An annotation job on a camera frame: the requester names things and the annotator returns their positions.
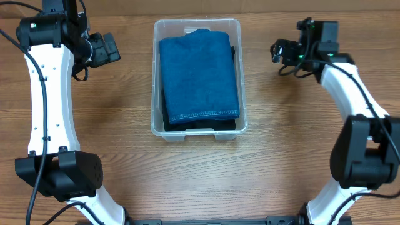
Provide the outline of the black cloth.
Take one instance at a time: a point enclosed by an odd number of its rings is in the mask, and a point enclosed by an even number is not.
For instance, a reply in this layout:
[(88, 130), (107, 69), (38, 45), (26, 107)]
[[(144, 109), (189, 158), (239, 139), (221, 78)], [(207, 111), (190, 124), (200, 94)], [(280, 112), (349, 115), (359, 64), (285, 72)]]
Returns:
[(205, 50), (191, 51), (182, 64), (162, 61), (162, 106), (166, 131), (236, 127), (240, 116), (236, 86), (235, 48), (224, 47), (221, 56)]

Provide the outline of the clear plastic storage bin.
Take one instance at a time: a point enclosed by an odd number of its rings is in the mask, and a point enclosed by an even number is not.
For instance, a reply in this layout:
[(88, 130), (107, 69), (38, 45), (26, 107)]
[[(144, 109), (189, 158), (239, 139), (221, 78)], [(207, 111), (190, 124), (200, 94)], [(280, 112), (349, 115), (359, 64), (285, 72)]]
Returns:
[[(240, 116), (235, 120), (236, 127), (231, 130), (215, 131), (211, 128), (187, 129), (185, 131), (166, 131), (163, 116), (163, 82), (159, 41), (164, 38), (184, 36), (198, 29), (222, 31), (229, 35), (230, 44), (235, 48), (234, 66)], [(184, 141), (187, 136), (214, 136), (218, 141), (233, 140), (248, 128), (246, 90), (244, 80), (241, 25), (234, 18), (202, 19), (161, 19), (154, 24), (153, 60), (152, 60), (152, 100), (151, 131), (155, 136), (169, 142)]]

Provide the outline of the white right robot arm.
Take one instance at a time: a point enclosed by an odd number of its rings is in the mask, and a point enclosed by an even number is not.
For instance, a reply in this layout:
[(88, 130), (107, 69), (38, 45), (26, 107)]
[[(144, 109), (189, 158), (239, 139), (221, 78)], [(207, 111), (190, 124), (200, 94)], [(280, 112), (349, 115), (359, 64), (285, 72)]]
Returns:
[(299, 66), (314, 75), (332, 96), (344, 125), (330, 156), (331, 179), (297, 216), (269, 216), (266, 224), (352, 224), (346, 211), (364, 196), (394, 181), (399, 169), (399, 118), (372, 97), (347, 53), (328, 41), (278, 39), (271, 46), (274, 63)]

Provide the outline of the blue denim cloth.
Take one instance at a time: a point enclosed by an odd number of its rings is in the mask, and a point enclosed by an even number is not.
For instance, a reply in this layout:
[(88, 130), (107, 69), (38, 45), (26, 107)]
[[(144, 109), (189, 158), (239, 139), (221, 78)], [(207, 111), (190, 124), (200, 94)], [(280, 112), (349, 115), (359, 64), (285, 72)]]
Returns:
[(198, 29), (160, 40), (162, 85), (171, 124), (240, 116), (229, 35)]

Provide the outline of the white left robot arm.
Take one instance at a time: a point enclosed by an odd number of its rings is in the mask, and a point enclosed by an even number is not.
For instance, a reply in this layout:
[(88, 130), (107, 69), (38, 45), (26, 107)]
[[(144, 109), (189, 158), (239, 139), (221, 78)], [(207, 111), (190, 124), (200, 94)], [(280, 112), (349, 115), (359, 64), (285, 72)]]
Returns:
[(119, 59), (111, 34), (88, 34), (83, 12), (50, 8), (22, 19), (19, 47), (29, 68), (32, 129), (17, 175), (34, 194), (81, 211), (93, 224), (128, 224), (127, 211), (103, 185), (98, 155), (81, 151), (73, 119), (71, 81), (79, 72)]

